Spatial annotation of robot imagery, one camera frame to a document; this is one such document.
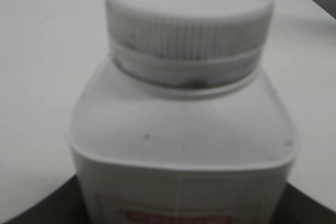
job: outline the bottle cap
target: bottle cap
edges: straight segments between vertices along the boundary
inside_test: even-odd
[[[259,65],[273,0],[106,0],[111,55],[127,74],[181,89],[227,85]]]

